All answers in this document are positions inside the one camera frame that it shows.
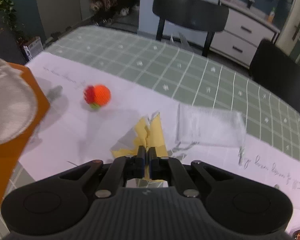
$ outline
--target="table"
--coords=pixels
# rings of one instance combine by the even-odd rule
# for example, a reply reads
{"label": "table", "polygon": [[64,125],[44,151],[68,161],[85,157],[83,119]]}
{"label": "table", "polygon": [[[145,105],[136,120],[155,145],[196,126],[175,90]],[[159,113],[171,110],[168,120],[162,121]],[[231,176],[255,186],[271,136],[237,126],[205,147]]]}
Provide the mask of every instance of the table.
{"label": "table", "polygon": [[[268,90],[216,62],[165,43],[95,26],[76,29],[46,52],[182,103],[240,111],[248,134],[300,161],[300,115]],[[7,193],[32,181],[17,164]],[[6,233],[0,216],[0,236]]]}

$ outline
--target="dark floor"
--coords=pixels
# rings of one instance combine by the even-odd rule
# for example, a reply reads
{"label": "dark floor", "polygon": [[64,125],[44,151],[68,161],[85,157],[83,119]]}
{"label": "dark floor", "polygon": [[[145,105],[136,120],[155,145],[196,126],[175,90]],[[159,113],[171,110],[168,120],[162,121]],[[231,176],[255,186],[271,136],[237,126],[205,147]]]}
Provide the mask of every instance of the dark floor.
{"label": "dark floor", "polygon": [[[124,16],[124,17],[115,18],[113,20],[113,22],[111,24],[107,25],[106,27],[113,28],[116,30],[127,31],[127,32],[131,32],[131,33],[137,33],[138,26],[139,26],[139,8],[135,7],[131,10],[129,15]],[[193,49],[193,51],[196,54],[199,54],[199,55],[202,54],[201,50],[196,49],[194,47],[191,47],[191,48]],[[234,62],[226,57],[223,57],[213,51],[210,51],[208,54],[208,58],[213,61],[216,61],[224,66],[227,66],[228,68],[230,68],[234,71],[237,71],[238,73],[240,73],[246,77],[249,77],[247,68],[237,64],[236,62]]]}

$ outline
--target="ribbed black surface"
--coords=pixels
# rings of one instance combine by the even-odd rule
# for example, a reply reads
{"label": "ribbed black surface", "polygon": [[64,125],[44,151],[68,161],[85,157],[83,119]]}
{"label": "ribbed black surface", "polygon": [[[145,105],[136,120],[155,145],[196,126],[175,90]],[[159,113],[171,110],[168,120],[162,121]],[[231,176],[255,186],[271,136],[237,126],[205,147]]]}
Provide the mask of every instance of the ribbed black surface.
{"label": "ribbed black surface", "polygon": [[114,197],[96,200],[74,227],[50,236],[10,234],[26,240],[289,239],[283,232],[267,236],[233,233],[213,221],[199,199],[180,196],[174,187],[121,188]]}

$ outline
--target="toy fruit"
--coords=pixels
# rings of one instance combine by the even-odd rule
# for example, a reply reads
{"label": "toy fruit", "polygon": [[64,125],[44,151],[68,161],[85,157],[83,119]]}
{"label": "toy fruit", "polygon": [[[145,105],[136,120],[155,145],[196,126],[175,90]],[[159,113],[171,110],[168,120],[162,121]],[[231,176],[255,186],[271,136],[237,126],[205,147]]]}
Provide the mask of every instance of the toy fruit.
{"label": "toy fruit", "polygon": [[110,90],[104,85],[87,86],[83,94],[84,100],[93,109],[106,105],[111,99]]}

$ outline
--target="white drawer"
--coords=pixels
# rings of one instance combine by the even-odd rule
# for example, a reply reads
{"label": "white drawer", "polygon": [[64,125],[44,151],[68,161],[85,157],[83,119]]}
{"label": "white drawer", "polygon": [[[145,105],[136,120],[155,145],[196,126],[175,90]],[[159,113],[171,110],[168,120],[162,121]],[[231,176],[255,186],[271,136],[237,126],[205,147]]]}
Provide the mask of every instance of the white drawer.
{"label": "white drawer", "polygon": [[225,31],[214,34],[211,47],[220,50],[248,66],[257,51],[255,46]]}
{"label": "white drawer", "polygon": [[238,35],[256,46],[259,46],[263,38],[272,40],[275,34],[255,20],[231,9],[229,9],[225,30]]}

